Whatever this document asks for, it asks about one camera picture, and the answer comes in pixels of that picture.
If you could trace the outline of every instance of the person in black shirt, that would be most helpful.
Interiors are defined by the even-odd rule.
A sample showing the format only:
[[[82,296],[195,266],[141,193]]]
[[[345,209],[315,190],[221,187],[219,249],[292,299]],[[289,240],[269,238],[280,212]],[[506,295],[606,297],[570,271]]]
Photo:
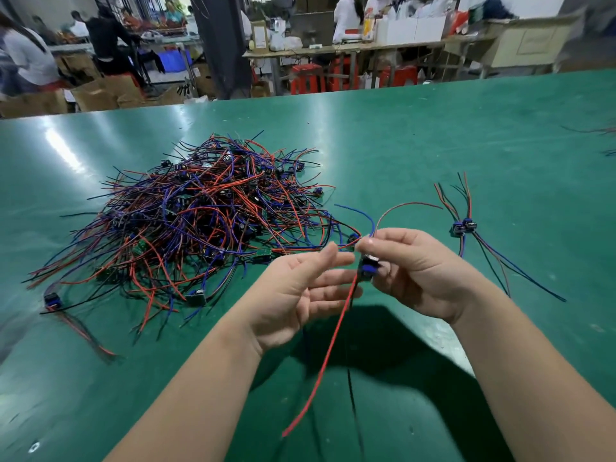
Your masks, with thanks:
[[[115,75],[131,73],[140,87],[145,86],[143,77],[129,61],[126,53],[118,47],[118,38],[132,48],[133,40],[127,29],[113,16],[113,12],[106,6],[98,9],[98,17],[86,22],[90,33],[90,42],[94,49],[95,62],[101,73]]]

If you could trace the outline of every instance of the black shirt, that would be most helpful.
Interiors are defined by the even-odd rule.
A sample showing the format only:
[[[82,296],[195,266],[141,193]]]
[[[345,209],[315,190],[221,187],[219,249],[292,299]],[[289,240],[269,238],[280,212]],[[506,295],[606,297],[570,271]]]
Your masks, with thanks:
[[[86,22],[86,27],[90,33],[90,42],[94,48],[94,53],[99,58],[113,58],[120,55],[118,38],[125,41],[126,45],[131,45],[131,35],[115,19],[92,18]]]

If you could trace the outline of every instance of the white box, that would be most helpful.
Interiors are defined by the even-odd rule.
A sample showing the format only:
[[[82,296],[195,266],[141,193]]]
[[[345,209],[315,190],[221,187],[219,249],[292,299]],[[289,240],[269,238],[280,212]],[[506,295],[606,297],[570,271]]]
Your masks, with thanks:
[[[447,16],[435,16],[433,18],[417,19],[417,29],[415,29],[415,43],[438,42],[443,38],[445,30],[445,20]]]
[[[376,22],[375,43],[380,46],[396,46],[415,42],[416,18],[400,20],[381,19]]]

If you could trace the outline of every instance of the green tabletop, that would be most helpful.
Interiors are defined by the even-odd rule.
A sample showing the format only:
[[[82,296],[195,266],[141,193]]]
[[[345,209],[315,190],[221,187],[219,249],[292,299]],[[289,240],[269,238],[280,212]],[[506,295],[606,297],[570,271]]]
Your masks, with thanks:
[[[137,342],[130,333],[142,302],[112,295],[78,309],[104,346],[123,355],[111,364],[38,314],[42,288],[20,284],[90,220],[59,215],[103,205],[86,198],[101,193],[113,166],[148,169],[179,139],[200,143],[211,132],[250,138],[264,130],[258,140],[271,150],[319,148],[318,181],[336,186],[327,208],[365,233],[365,218],[334,203],[373,217],[400,202],[434,203],[432,183],[454,184],[465,170],[482,236],[568,302],[512,275],[514,300],[616,404],[616,156],[602,154],[616,148],[616,136],[562,127],[614,126],[615,85],[616,72],[601,71],[1,121],[0,459],[104,458],[258,275],[256,267],[236,276],[224,300],[188,327],[172,316],[158,341],[158,328]],[[400,208],[383,225],[420,228],[457,248],[444,210]],[[475,242],[465,257],[494,278]],[[356,305],[344,333],[367,461],[511,459],[449,326],[369,286]],[[333,326],[316,323],[266,355],[228,461],[361,460],[342,342],[312,410],[280,438],[312,389]]]

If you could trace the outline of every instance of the pile of wires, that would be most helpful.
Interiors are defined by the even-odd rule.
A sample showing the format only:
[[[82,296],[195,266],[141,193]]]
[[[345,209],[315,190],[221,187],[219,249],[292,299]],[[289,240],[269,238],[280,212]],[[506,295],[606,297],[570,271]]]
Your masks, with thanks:
[[[104,185],[103,209],[64,217],[96,215],[71,243],[27,280],[34,288],[55,278],[44,294],[46,311],[68,322],[96,349],[104,349],[68,313],[113,291],[145,300],[140,334],[153,318],[159,335],[172,312],[189,307],[182,325],[208,312],[237,268],[269,263],[274,256],[318,251],[335,240],[349,248],[361,233],[323,209],[333,186],[317,185],[317,174],[300,181],[314,149],[269,152],[254,139],[212,135],[198,146],[180,143],[174,158],[148,172],[118,170]],[[374,221],[363,212],[372,224]],[[212,277],[217,275],[216,282]],[[64,304],[63,286],[92,286],[82,301]]]
[[[527,274],[525,271],[519,268],[515,263],[510,261],[509,258],[507,258],[505,255],[498,252],[496,249],[492,248],[488,244],[488,242],[486,242],[481,237],[481,235],[477,232],[477,223],[473,221],[473,199],[471,197],[471,191],[468,187],[468,180],[466,178],[466,172],[464,172],[464,178],[462,177],[462,175],[458,173],[458,181],[460,185],[459,186],[454,185],[453,188],[457,192],[459,192],[465,199],[466,217],[464,219],[460,219],[458,210],[456,209],[456,207],[453,205],[451,200],[445,194],[445,190],[443,189],[443,186],[441,184],[434,184],[434,187],[436,189],[436,192],[443,206],[445,206],[445,208],[451,214],[451,217],[453,217],[453,226],[451,227],[451,235],[458,237],[460,240],[459,251],[458,251],[459,256],[464,257],[465,247],[466,247],[466,236],[467,235],[473,236],[479,243],[479,246],[481,247],[481,250],[483,251],[483,255],[485,256],[493,274],[496,276],[498,283],[501,285],[501,287],[503,288],[503,290],[509,297],[511,297],[511,290],[509,288],[509,278],[507,277],[506,270],[511,270],[515,272],[521,277],[524,277],[525,279],[527,279],[529,282],[535,284],[540,289],[546,291],[547,293],[552,295],[554,298],[557,298],[558,300],[562,302],[566,302],[567,300],[565,300],[565,298],[561,297],[557,293],[552,292],[547,287],[544,287],[543,285],[541,285],[539,282],[533,279],[529,274]],[[500,270],[503,276],[502,279],[497,274],[496,270],[493,268],[492,263],[490,262],[490,258],[488,257],[486,253],[486,250],[489,254],[491,254],[496,259],[497,263],[499,264]]]

